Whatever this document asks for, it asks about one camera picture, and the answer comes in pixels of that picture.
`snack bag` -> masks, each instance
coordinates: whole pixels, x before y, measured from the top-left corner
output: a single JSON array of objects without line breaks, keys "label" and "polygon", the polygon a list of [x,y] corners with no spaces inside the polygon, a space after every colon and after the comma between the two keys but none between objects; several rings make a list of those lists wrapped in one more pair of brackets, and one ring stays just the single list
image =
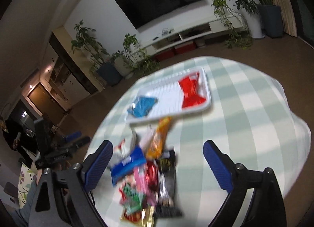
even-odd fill
[{"label": "snack bag", "polygon": [[127,196],[124,194],[124,191],[123,191],[123,187],[126,184],[128,184],[132,189],[136,189],[136,181],[135,181],[134,175],[127,175],[123,179],[123,183],[121,187],[119,188],[119,192],[121,193],[121,200],[120,200],[121,205],[125,205],[130,202],[130,199],[127,198]]},{"label": "snack bag", "polygon": [[156,98],[139,96],[134,100],[127,111],[137,118],[147,116],[156,103]]},{"label": "snack bag", "polygon": [[131,132],[132,136],[127,136],[126,139],[123,139],[120,144],[113,148],[112,157],[107,165],[108,168],[117,165],[134,150],[137,135],[133,129],[131,129]]},{"label": "snack bag", "polygon": [[150,142],[153,139],[156,130],[152,129],[151,126],[147,128],[145,135],[139,141],[139,147],[142,149],[143,153],[146,153],[148,147],[150,146]]},{"label": "snack bag", "polygon": [[122,191],[126,198],[123,206],[127,216],[142,209],[142,202],[145,197],[144,193],[131,188],[129,184],[125,184]]},{"label": "snack bag", "polygon": [[165,151],[156,161],[159,168],[159,200],[154,216],[157,218],[181,217],[181,210],[174,204],[175,150]]},{"label": "snack bag", "polygon": [[154,226],[154,207],[147,207],[142,211],[135,212],[127,216],[124,210],[120,218],[121,221],[133,223],[136,226],[141,227],[153,227]]},{"label": "snack bag", "polygon": [[170,127],[172,117],[165,117],[159,121],[156,132],[153,136],[150,147],[146,152],[146,158],[153,160],[161,156],[164,149],[167,133]]},{"label": "snack bag", "polygon": [[183,90],[183,94],[184,94],[182,108],[199,105],[206,101],[205,98],[201,97],[197,93],[198,77],[199,77],[199,72],[195,72],[194,74],[190,74],[179,81],[179,85],[181,89]]},{"label": "snack bag", "polygon": [[115,186],[120,179],[132,172],[134,167],[140,166],[144,163],[146,163],[144,154],[141,148],[136,146],[129,156],[124,158],[119,164],[110,168],[112,186]]},{"label": "snack bag", "polygon": [[153,162],[148,161],[140,167],[135,167],[133,173],[137,190],[145,193],[146,202],[149,206],[156,206],[156,193],[152,191],[150,187],[153,187],[156,190],[156,187],[158,186],[157,166]]}]

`white tv stand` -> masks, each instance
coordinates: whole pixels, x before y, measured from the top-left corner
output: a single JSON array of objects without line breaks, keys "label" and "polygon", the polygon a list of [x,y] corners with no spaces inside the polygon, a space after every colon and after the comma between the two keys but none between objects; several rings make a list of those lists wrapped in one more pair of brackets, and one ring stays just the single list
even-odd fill
[{"label": "white tv stand", "polygon": [[[243,21],[240,14],[237,16],[227,14],[227,18],[234,28],[243,28]],[[156,40],[142,42],[141,48],[146,48],[147,54],[154,55],[192,39],[227,30],[227,26],[218,20],[216,16],[211,16],[175,28],[170,34],[160,36]]]}]

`green checkered tablecloth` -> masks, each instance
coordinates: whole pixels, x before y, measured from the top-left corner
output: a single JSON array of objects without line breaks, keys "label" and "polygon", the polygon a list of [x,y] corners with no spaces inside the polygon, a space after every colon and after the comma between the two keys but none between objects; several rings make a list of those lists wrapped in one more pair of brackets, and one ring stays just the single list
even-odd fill
[{"label": "green checkered tablecloth", "polygon": [[[200,114],[177,118],[168,133],[166,146],[174,147],[178,157],[176,201],[184,217],[158,219],[156,226],[208,226],[225,200],[227,192],[220,189],[203,156],[206,140],[212,139],[223,153],[248,169],[273,168],[283,196],[296,181],[310,150],[310,130],[290,111],[277,80],[232,60],[198,57],[138,80],[103,120],[87,155],[105,139],[115,146],[131,136],[124,118],[141,86],[194,67],[205,69],[212,106]],[[146,127],[134,129],[142,132]],[[93,193],[96,208],[108,226],[132,226],[119,220],[120,193],[118,187],[112,187],[109,170]],[[241,225],[251,196],[249,190],[234,226]]]}]

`blue snack package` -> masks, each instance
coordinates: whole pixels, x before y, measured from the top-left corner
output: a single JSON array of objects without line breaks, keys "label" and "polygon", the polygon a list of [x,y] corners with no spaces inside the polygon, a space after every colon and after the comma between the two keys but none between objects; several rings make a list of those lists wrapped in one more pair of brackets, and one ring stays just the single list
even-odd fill
[{"label": "blue snack package", "polygon": [[128,108],[128,113],[137,118],[147,116],[156,102],[156,98],[139,96],[134,100],[131,107]]},{"label": "blue snack package", "polygon": [[112,186],[115,186],[121,178],[126,174],[132,172],[132,170],[146,163],[145,156],[142,152],[142,149],[138,146],[134,148],[132,153],[124,158],[120,163],[110,168]]}]

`door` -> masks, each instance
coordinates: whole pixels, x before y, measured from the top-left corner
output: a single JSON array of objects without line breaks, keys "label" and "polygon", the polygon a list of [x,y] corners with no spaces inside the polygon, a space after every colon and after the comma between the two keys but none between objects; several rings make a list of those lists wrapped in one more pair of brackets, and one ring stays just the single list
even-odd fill
[{"label": "door", "polygon": [[28,98],[51,122],[57,125],[65,114],[65,110],[54,100],[47,90],[39,83],[28,95]]},{"label": "door", "polygon": [[66,79],[64,84],[59,87],[59,89],[69,100],[71,106],[90,95],[73,74],[69,75],[69,77]]}]

